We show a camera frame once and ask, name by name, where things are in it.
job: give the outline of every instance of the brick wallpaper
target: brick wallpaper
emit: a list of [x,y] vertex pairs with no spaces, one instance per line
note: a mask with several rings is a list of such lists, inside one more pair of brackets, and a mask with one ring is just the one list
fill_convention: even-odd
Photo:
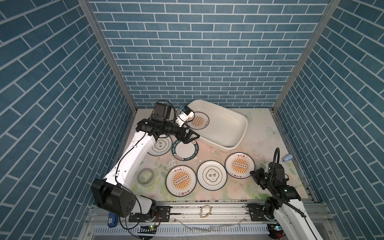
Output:
[[345,239],[384,239],[383,13],[342,0],[278,110]]
[[0,239],[72,239],[132,115],[76,0],[0,1]]
[[91,0],[139,108],[272,107],[328,0]]

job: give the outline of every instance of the plate rim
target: plate rim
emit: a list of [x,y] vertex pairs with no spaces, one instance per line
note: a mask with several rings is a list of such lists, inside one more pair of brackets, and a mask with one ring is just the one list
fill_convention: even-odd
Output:
[[[172,172],[173,169],[177,168],[177,167],[187,167],[187,168],[190,168],[192,170],[192,172],[195,174],[195,178],[196,178],[196,182],[195,182],[195,186],[193,187],[193,189],[187,194],[187,195],[184,195],[184,196],[177,196],[177,195],[174,195],[170,192],[170,190],[168,189],[168,186],[167,186],[167,178],[168,178],[168,175],[170,172]],[[193,190],[195,190],[196,188],[196,184],[197,184],[197,176],[196,176],[196,173],[195,171],[193,171],[193,169],[191,167],[188,167],[187,165],[177,165],[175,167],[173,167],[168,173],[167,173],[167,177],[166,177],[166,180],[165,180],[165,184],[166,184],[166,188],[167,188],[167,191],[172,195],[172,196],[175,196],[175,197],[185,197],[185,196],[188,196],[189,194],[191,194],[191,192],[193,192]]]
[[191,126],[189,126],[189,127],[192,128],[193,130],[202,130],[202,129],[208,127],[209,123],[211,122],[211,120],[209,119],[209,116],[208,116],[206,113],[203,113],[203,112],[198,112],[198,111],[196,111],[196,112],[195,112],[195,115],[196,115],[196,113],[202,113],[202,114],[206,115],[207,118],[208,118],[208,124],[207,124],[205,127],[200,128],[200,129],[193,128],[193,127],[192,127],[192,126],[193,126],[192,124],[191,124]]
[[172,146],[171,146],[171,149],[172,149],[172,156],[173,156],[174,158],[176,158],[177,160],[179,160],[179,161],[183,161],[183,162],[190,161],[190,160],[194,159],[194,158],[197,156],[197,154],[199,153],[200,147],[199,147],[199,144],[197,143],[196,140],[193,140],[193,141],[195,141],[195,143],[196,143],[196,145],[197,145],[197,153],[195,154],[195,156],[194,156],[193,158],[191,158],[191,157],[192,157],[194,154],[193,154],[191,157],[189,157],[189,158],[191,158],[191,159],[188,159],[188,160],[185,160],[186,158],[183,158],[184,160],[180,160],[180,159],[178,159],[178,158],[175,157],[173,149],[175,149],[175,154],[176,154],[176,146],[177,146],[179,143],[182,142],[182,141],[180,141],[180,140],[176,140],[174,143],[172,143]]
[[[245,154],[245,155],[249,156],[248,154],[243,153],[243,152],[235,152],[235,153],[232,153],[231,155],[229,155],[229,156],[227,157],[227,159],[225,160],[225,162],[224,162],[224,167],[225,167],[226,172],[228,173],[228,175],[230,175],[231,177],[236,178],[236,179],[247,179],[247,178],[249,178],[251,175],[249,175],[248,177],[244,177],[244,178],[238,178],[238,177],[234,177],[234,176],[232,176],[232,175],[228,172],[227,167],[226,167],[226,166],[227,166],[227,160],[228,160],[228,158],[229,158],[230,156],[232,156],[232,155],[234,155],[234,154]],[[255,161],[253,160],[253,158],[252,158],[251,156],[249,156],[249,158],[252,160],[253,165],[254,165],[255,168],[256,168]]]
[[169,152],[169,150],[172,148],[172,145],[173,145],[172,138],[171,138],[170,136],[163,137],[163,138],[169,138],[169,139],[170,139],[171,144],[170,144],[170,148],[168,149],[168,151],[166,151],[164,154],[161,154],[161,155],[152,155],[152,154],[150,154],[149,151],[148,151],[147,153],[148,153],[149,155],[154,156],[154,157],[160,157],[160,156],[163,156],[163,155],[165,155],[165,154],[167,154],[167,153]]
[[[200,164],[200,166],[197,168],[197,172],[199,172],[199,169],[200,169],[200,167],[201,167],[201,165],[203,165],[204,163],[206,163],[206,162],[217,162],[217,163],[219,163],[218,161],[215,161],[215,160],[208,160],[208,161],[205,161],[205,162],[203,162],[202,164]],[[227,172],[227,169],[224,167],[224,170],[225,170],[225,175],[226,175],[226,179],[225,179],[225,183],[224,183],[224,185],[222,185],[222,187],[221,188],[219,188],[219,189],[216,189],[216,190],[210,190],[210,189],[207,189],[207,188],[205,188],[201,183],[200,183],[200,181],[199,181],[199,177],[196,177],[196,179],[197,179],[197,181],[199,182],[199,184],[200,184],[200,186],[202,186],[204,189],[207,189],[208,191],[217,191],[217,190],[220,190],[220,189],[222,189],[226,184],[227,184],[227,180],[228,180],[228,172]]]

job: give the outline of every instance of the light blue object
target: light blue object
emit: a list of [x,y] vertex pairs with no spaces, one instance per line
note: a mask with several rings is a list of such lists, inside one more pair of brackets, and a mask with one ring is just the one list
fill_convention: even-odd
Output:
[[288,162],[288,161],[291,161],[292,159],[293,159],[293,156],[290,154],[283,158],[283,162]]

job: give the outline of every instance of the orange sunburst pattern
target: orange sunburst pattern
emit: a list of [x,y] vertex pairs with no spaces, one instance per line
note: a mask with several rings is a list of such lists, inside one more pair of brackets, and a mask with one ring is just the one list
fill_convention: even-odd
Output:
[[192,120],[192,125],[195,126],[195,127],[201,127],[203,126],[205,120],[203,117],[201,116],[196,116],[193,120]]
[[233,171],[243,174],[249,169],[249,162],[244,158],[236,158],[232,161],[232,169]]
[[184,190],[191,182],[191,177],[186,171],[179,171],[173,175],[172,183],[176,189]]

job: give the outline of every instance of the black mounting plate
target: black mounting plate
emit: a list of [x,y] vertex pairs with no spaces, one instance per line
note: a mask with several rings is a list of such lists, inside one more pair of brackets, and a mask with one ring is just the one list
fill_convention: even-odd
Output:
[[260,204],[248,204],[247,210],[249,211],[249,215],[251,217],[251,221],[260,222],[260,221],[269,221],[265,218],[263,205]]
[[[169,215],[170,215],[170,206],[156,206],[156,213],[160,213],[160,220],[162,222],[169,222]],[[140,219],[140,214],[130,214],[129,215],[129,222],[138,222]]]

